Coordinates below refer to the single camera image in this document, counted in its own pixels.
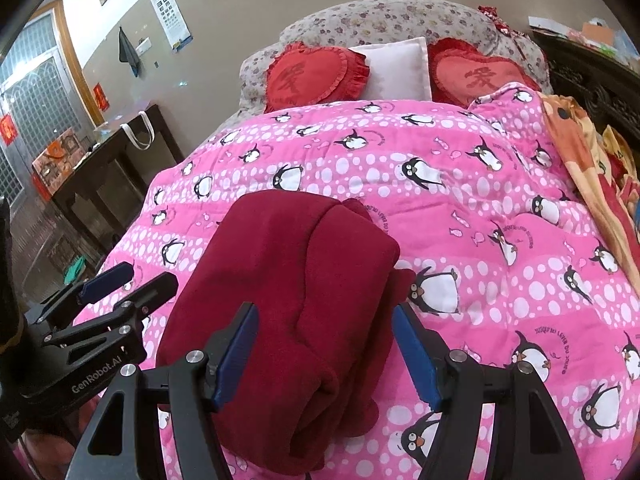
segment pink comforter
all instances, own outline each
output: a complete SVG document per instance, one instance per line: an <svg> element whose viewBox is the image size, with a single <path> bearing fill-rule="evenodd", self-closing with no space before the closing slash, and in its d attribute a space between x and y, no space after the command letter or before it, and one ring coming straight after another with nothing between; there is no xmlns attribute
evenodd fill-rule
<svg viewBox="0 0 640 480"><path fill-rule="evenodd" d="M450 348L484 364L531 363L545 381L588 480L615 478L638 419L639 304L546 134L535 92L516 84L469 111L431 102L345 102L263 115L222 132L159 173L105 268L132 262L133 283L88 307L108 311L162 270L184 286L233 200L279 187L358 197L418 273L411 300ZM148 359L172 303L145 328ZM394 346L374 395L380 419L331 444L314 479L417 478L437 429ZM180 478L160 412L170 480ZM486 405L471 478L484 478ZM234 478L274 474L227 455Z"/></svg>

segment white pillow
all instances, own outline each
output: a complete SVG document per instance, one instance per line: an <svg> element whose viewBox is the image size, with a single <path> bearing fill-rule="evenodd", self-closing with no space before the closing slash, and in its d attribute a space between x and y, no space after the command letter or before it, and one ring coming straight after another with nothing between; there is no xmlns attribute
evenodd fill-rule
<svg viewBox="0 0 640 480"><path fill-rule="evenodd" d="M427 40L354 46L367 57L371 72L361 100L412 99L431 101Z"/></svg>

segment beige wall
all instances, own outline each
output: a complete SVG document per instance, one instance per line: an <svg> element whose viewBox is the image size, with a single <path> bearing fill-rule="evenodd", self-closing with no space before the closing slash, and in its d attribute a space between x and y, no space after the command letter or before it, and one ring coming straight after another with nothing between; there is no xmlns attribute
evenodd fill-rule
<svg viewBox="0 0 640 480"><path fill-rule="evenodd" d="M153 47L142 56L142 77L134 78L129 66L118 62L118 26L89 58L84 74L91 88L97 82L102 84L112 106L110 112L138 99L161 105L178 143L189 153L238 108L238 71L245 58L274 43L280 31L295 20L346 1L349 0L177 0L194 41L174 54L150 0L139 0L118 24L134 45L140 38L151 38ZM471 7L496 6L516 28L525 28L529 15L553 18L578 28L593 16L617 25L601 0L453 1ZM158 170L158 161L168 164L170 159L162 148L156 146L136 154L136 163L147 178Z"/></svg>

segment red towel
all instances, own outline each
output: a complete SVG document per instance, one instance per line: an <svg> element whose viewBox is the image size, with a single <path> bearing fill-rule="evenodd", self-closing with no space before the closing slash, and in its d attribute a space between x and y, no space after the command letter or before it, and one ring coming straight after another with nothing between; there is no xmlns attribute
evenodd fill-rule
<svg viewBox="0 0 640 480"><path fill-rule="evenodd" d="M214 416L227 449L273 472L324 465L334 436L378 419L371 394L391 343L393 307L410 270L357 200L266 190L229 209L175 303L158 365L202 348L243 301L260 315L234 400Z"/></svg>

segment metal screw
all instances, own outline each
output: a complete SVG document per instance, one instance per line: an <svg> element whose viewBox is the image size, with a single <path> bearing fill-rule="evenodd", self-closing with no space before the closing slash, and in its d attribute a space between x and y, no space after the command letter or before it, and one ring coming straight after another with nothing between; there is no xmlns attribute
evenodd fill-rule
<svg viewBox="0 0 640 480"><path fill-rule="evenodd" d="M452 350L449 352L449 358L457 363L463 363L466 361L466 352L463 350Z"/></svg>
<svg viewBox="0 0 640 480"><path fill-rule="evenodd" d="M527 363L526 361L520 361L518 362L518 370L523 374L530 374L533 372L533 366L531 363Z"/></svg>
<svg viewBox="0 0 640 480"><path fill-rule="evenodd" d="M202 361L203 358L204 358L204 354L202 350L191 350L191 352L187 354L187 362L192 364L199 363L200 361Z"/></svg>
<svg viewBox="0 0 640 480"><path fill-rule="evenodd" d="M129 377L130 375L133 375L135 371L136 371L136 365L128 364L128 365L124 365L120 369L120 374L122 376Z"/></svg>

